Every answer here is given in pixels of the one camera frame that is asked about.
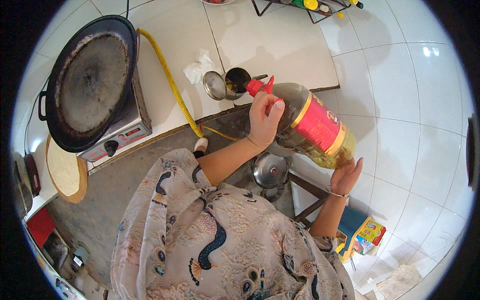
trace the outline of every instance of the woman's arm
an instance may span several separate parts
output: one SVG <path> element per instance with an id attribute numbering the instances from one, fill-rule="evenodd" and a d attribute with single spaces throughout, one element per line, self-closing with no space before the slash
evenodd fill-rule
<path id="1" fill-rule="evenodd" d="M 352 158 L 346 166 L 336 169 L 330 180 L 331 191 L 339 195 L 350 193 L 360 176 L 362 166 L 363 157 L 358 160 L 357 166 L 355 166 L 355 160 Z M 346 202 L 346 197 L 330 194 L 310 228 L 310 235 L 313 237 L 335 237 Z"/>
<path id="2" fill-rule="evenodd" d="M 265 92 L 257 93 L 250 107 L 248 137 L 197 159 L 210 184 L 217 185 L 273 141 L 285 109 L 283 101 Z"/>

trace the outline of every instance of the foot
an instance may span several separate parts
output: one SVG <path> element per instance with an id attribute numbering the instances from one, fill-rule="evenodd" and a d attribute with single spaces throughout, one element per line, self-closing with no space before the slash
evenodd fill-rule
<path id="1" fill-rule="evenodd" d="M 206 137 L 202 137 L 195 144 L 194 151 L 205 152 L 207 150 L 207 146 L 208 146 L 208 139 Z"/>

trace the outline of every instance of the cooking oil bottle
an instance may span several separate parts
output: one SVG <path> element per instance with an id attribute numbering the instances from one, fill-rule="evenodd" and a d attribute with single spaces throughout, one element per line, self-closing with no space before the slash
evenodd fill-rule
<path id="1" fill-rule="evenodd" d="M 266 91 L 285 102 L 277 143 L 305 154 L 322 168 L 340 168 L 351 160 L 357 141 L 348 126 L 303 85 L 273 84 L 273 80 L 272 76 L 264 84 L 253 79 L 246 89 L 253 97 L 258 91 Z"/>

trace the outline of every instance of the flatbread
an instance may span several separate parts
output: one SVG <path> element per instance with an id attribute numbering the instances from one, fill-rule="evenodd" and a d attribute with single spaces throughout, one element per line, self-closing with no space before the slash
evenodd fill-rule
<path id="1" fill-rule="evenodd" d="M 75 194 L 80 188 L 77 155 L 63 150 L 53 139 L 50 139 L 47 163 L 50 176 L 59 192 L 62 192 L 65 196 Z"/>

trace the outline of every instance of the metal rack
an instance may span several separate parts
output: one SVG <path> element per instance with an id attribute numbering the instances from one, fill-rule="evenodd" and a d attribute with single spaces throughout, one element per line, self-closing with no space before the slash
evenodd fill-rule
<path id="1" fill-rule="evenodd" d="M 308 13 L 308 16 L 310 17 L 310 20 L 312 21 L 313 24 L 317 24 L 317 23 L 320 22 L 321 20 L 324 20 L 324 19 L 326 19 L 326 18 L 328 18 L 328 17 L 331 17 L 331 16 L 333 16 L 334 14 L 337 14 L 338 12 L 341 12 L 341 11 L 349 8 L 350 6 L 352 6 L 352 3 L 349 3 L 348 5 L 346 5 L 343 0 L 329 0 L 329 1 L 332 1 L 332 2 L 335 2 L 335 3 L 339 4 L 340 6 L 342 6 L 342 8 L 339 9 L 339 10 L 337 10 L 337 11 L 332 12 L 331 15 L 325 16 L 325 15 L 323 15 L 323 14 L 317 12 L 317 11 L 312 11 L 312 10 L 309 10 L 308 8 L 298 7 L 297 5 L 295 5 L 295 4 L 293 4 L 293 3 L 282 3 L 280 0 L 265 0 L 265 1 L 268 1 L 269 3 L 267 4 L 267 6 L 265 6 L 264 10 L 262 10 L 262 12 L 260 12 L 260 11 L 258 10 L 257 4 L 255 3 L 255 0 L 252 0 L 253 7 L 255 8 L 255 11 L 257 12 L 257 16 L 259 16 L 259 17 L 261 17 L 261 16 L 265 13 L 265 11 L 270 7 L 270 5 L 272 5 L 272 3 L 278 3 L 278 4 L 293 6 L 293 7 L 299 8 L 299 9 L 304 9 L 304 10 L 306 10 L 307 13 Z M 363 8 L 363 3 L 358 2 L 358 3 L 356 4 L 356 6 L 357 6 L 358 8 L 360 8 L 360 9 L 362 9 L 362 8 Z M 314 21 L 314 20 L 313 20 L 313 17 L 312 17 L 312 14 L 311 14 L 312 12 L 323 16 L 323 18 L 320 19 L 320 20 L 318 20 L 318 21 Z"/>

